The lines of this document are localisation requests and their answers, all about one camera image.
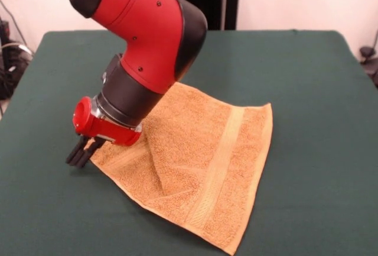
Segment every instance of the towel stripe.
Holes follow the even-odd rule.
[[[221,187],[226,178],[233,148],[239,136],[244,108],[233,106],[218,148],[210,161],[207,177],[200,195],[191,208],[185,223],[195,229],[203,229],[213,211]]]

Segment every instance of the cable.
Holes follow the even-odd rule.
[[[16,22],[15,18],[13,17],[12,13],[6,8],[6,6],[4,5],[4,3],[2,2],[2,0],[0,0],[0,4],[1,4],[2,7],[4,8],[4,10],[5,10],[7,13],[9,13],[9,15],[11,16],[11,18],[12,18],[12,20],[13,20],[13,23],[14,23],[14,25],[16,26],[16,29],[17,29],[18,33],[20,34],[20,36],[21,36],[21,38],[22,38],[24,44],[25,44],[25,45],[28,45],[27,42],[26,42],[26,40],[25,40],[25,38],[24,38],[24,36],[23,36],[23,34],[22,34],[22,32],[21,32],[21,30],[19,30],[19,27],[18,27],[18,25],[17,25],[17,22]]]
[[[376,38],[374,39],[374,43],[372,45],[372,48],[374,49],[377,45],[377,41],[378,41],[378,30],[377,30],[377,33],[376,33]]]
[[[25,52],[29,53],[30,55],[34,55],[34,52],[30,50],[29,47],[23,45],[22,43],[19,43],[19,42],[11,42],[11,43],[6,43],[4,45],[1,46],[1,49],[4,49],[6,47],[10,47],[10,46],[17,46],[18,48],[24,50]]]

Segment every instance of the orange towel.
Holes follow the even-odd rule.
[[[272,135],[272,108],[237,107],[176,83],[132,147],[106,143],[92,162],[141,207],[234,255]]]

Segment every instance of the green table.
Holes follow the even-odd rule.
[[[1,255],[224,255],[64,162],[71,115],[124,50],[106,31],[48,33],[0,122]],[[208,34],[183,80],[272,103],[271,150],[237,255],[378,255],[378,95],[335,32]]]

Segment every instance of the black cable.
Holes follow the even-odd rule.
[[[372,45],[372,49],[374,49],[377,45],[377,42],[378,42],[378,30],[377,30],[377,33],[376,33],[376,38],[374,39],[374,43]]]
[[[26,40],[21,32],[21,30],[19,30],[19,27],[17,25],[17,22],[15,20],[15,18],[13,17],[12,13],[6,8],[6,6],[4,5],[4,3],[2,2],[2,0],[0,0],[0,4],[2,5],[2,7],[4,8],[4,10],[11,16],[12,20],[13,20],[13,23],[14,25],[16,26],[16,29],[18,31],[18,33],[20,34],[22,40],[24,41],[24,44],[27,46],[28,44],[26,43]]]

